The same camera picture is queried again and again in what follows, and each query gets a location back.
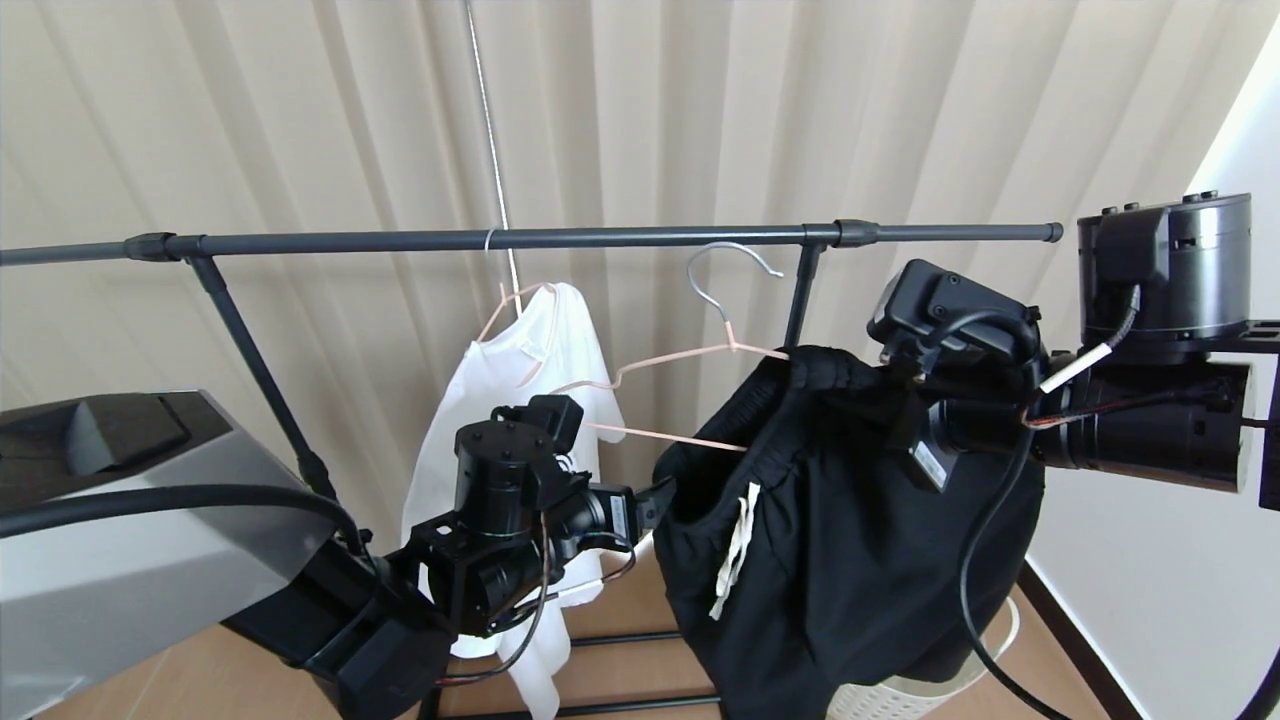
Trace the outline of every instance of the white plastic basket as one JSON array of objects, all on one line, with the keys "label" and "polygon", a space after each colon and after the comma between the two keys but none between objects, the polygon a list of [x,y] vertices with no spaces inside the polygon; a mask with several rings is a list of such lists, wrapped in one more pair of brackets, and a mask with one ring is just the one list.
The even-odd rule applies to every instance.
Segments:
[{"label": "white plastic basket", "polygon": [[[1009,635],[992,652],[992,657],[997,659],[1014,644],[1021,625],[1014,598],[1010,597],[1006,602],[1011,621]],[[946,683],[893,676],[874,687],[841,685],[827,706],[827,720],[916,720],[964,692],[986,674],[987,667],[970,652],[956,676]]]}]

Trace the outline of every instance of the wooden floor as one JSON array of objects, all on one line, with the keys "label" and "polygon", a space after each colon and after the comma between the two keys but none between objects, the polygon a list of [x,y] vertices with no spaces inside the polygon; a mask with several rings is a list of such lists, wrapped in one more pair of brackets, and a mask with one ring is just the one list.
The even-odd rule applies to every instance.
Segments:
[{"label": "wooden floor", "polygon": [[[1029,691],[1076,720],[1105,719],[1102,707],[1029,603],[1018,641],[1001,665]],[[594,603],[568,611],[575,637],[675,628],[652,559],[605,588]],[[1004,637],[1007,618],[992,635]],[[479,667],[484,661],[460,664]],[[713,692],[680,641],[586,647],[556,678],[566,705]],[[520,710],[506,676],[444,693],[444,716]],[[337,717],[305,673],[220,626],[211,628],[40,715],[40,720],[328,720]],[[716,706],[598,715],[612,720],[719,720]],[[992,678],[947,702],[931,720],[1038,717]]]}]

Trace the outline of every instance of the white shirt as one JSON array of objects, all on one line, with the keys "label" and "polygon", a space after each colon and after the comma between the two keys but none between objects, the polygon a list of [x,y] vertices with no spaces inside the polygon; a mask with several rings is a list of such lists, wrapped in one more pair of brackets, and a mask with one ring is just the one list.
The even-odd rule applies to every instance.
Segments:
[{"label": "white shirt", "polygon": [[[453,510],[457,457],[453,438],[458,428],[488,420],[494,407],[525,405],[576,380],[611,382],[600,355],[600,341],[582,295],[571,284],[556,283],[556,291],[539,290],[524,314],[497,337],[472,342],[453,373],[444,397],[426,430],[413,468],[413,482],[401,520],[401,539],[413,525]],[[580,387],[568,392],[582,406],[584,421],[622,425],[622,414],[612,391]],[[570,461],[573,470],[588,470],[599,480],[596,441],[618,442],[622,433],[582,427]],[[600,578],[599,551],[586,551],[564,566],[564,578],[552,591]],[[425,569],[419,587],[430,596]],[[599,588],[576,592],[547,602],[543,618],[511,675],[534,720],[549,720],[559,710],[559,694],[552,675],[568,660],[568,632],[561,607],[590,602]],[[530,598],[536,597],[536,591]],[[506,660],[525,639],[529,623],[492,638],[462,635],[452,651],[458,657],[484,657],[498,652]]]}]

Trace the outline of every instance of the silver hanger hook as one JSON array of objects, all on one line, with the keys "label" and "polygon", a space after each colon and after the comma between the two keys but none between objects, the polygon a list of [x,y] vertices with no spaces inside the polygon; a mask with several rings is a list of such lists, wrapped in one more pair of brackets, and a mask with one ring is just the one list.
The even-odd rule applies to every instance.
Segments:
[{"label": "silver hanger hook", "polygon": [[755,260],[755,264],[759,265],[760,269],[764,270],[765,273],[769,273],[771,275],[773,275],[776,278],[783,278],[786,275],[782,274],[780,270],[774,270],[773,266],[769,265],[764,260],[764,258],[760,258],[759,252],[756,252],[756,251],[751,250],[750,247],[748,247],[745,245],[741,245],[739,242],[731,242],[731,241],[727,241],[727,240],[721,240],[721,241],[717,241],[717,242],[708,242],[707,245],[699,247],[698,251],[695,251],[692,255],[689,256],[689,263],[685,264],[685,273],[689,275],[689,287],[694,288],[694,292],[696,292],[699,297],[701,297],[703,300],[705,300],[707,302],[709,302],[710,306],[714,307],[716,311],[721,314],[721,319],[727,323],[728,322],[728,313],[724,311],[724,306],[721,305],[719,301],[717,301],[714,297],[712,297],[710,295],[708,295],[707,291],[703,290],[701,286],[698,284],[698,281],[694,278],[694,260],[696,260],[704,252],[707,252],[709,250],[716,250],[717,247],[732,247],[733,250],[739,250],[741,252],[746,252],[748,255],[751,256],[753,260]]}]

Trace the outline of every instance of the dark baseboard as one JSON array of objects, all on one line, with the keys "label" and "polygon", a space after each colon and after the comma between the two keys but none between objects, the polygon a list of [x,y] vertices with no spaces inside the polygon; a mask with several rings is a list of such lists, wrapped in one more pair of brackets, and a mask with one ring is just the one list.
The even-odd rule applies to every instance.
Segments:
[{"label": "dark baseboard", "polygon": [[1062,606],[1057,603],[1057,600],[1048,592],[1044,582],[1036,574],[1036,570],[1032,570],[1030,565],[1023,565],[1021,573],[1018,574],[1018,587],[1023,589],[1023,594],[1036,609],[1036,614],[1048,625],[1057,644],[1066,651],[1071,665],[1075,665],[1075,669],[1080,671],[1107,715],[1116,720],[1143,720],[1138,708],[1129,702],[1129,696],[1120,688],[1120,683],[1111,675],[1098,653],[1093,652],[1093,647],[1080,634],[1075,623],[1066,616]]}]

